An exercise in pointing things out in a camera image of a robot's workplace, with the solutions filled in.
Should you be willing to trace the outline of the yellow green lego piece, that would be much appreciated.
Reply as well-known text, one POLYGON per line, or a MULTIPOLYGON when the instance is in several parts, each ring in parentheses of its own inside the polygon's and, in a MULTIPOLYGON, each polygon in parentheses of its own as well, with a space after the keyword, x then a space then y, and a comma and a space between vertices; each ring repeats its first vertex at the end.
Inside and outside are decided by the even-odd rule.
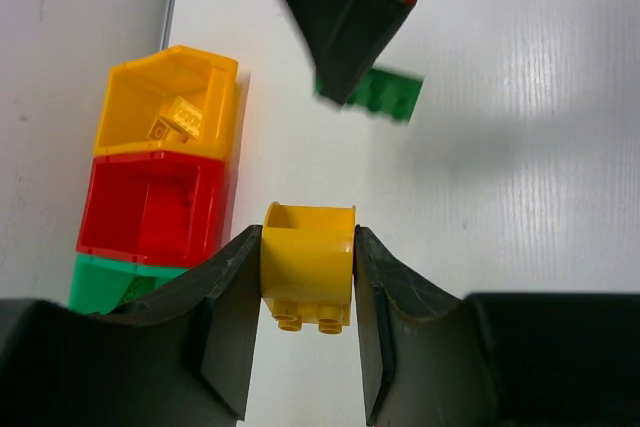
POLYGON ((338 335, 350 324, 354 207, 312 207, 274 202, 260 245, 260 288, 284 331, 315 324, 338 335))

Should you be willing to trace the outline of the yellow lego bricks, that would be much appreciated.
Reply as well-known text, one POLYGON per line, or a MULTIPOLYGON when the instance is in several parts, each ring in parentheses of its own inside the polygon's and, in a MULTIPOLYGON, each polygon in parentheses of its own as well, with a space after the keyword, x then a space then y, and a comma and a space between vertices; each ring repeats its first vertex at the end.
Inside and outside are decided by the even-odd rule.
POLYGON ((184 97, 177 96, 161 108, 151 124, 147 138, 152 141, 172 140, 186 143, 199 140, 203 120, 202 111, 184 97))

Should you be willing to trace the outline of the green lego plate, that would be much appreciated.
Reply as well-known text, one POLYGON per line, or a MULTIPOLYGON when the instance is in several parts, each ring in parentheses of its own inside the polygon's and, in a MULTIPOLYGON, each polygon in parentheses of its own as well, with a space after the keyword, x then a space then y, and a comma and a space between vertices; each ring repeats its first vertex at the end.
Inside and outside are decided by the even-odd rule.
POLYGON ((367 65, 314 71, 314 94, 320 100, 395 123, 410 122, 423 84, 423 76, 367 65))

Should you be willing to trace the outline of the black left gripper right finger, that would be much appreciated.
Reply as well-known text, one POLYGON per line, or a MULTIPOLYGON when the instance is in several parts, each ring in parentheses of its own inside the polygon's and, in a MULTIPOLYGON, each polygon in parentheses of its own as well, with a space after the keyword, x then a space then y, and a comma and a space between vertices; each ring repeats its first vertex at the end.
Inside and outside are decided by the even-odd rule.
POLYGON ((357 227, 355 301, 370 426, 635 426, 639 298, 457 298, 357 227))

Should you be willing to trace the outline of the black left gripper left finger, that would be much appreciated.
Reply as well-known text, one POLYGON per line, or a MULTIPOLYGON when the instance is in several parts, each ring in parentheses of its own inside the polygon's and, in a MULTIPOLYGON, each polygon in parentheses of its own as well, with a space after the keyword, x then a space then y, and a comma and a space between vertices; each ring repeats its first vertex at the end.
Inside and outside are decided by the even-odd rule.
POLYGON ((233 426, 246 415, 261 229, 106 314, 1 303, 5 426, 233 426))

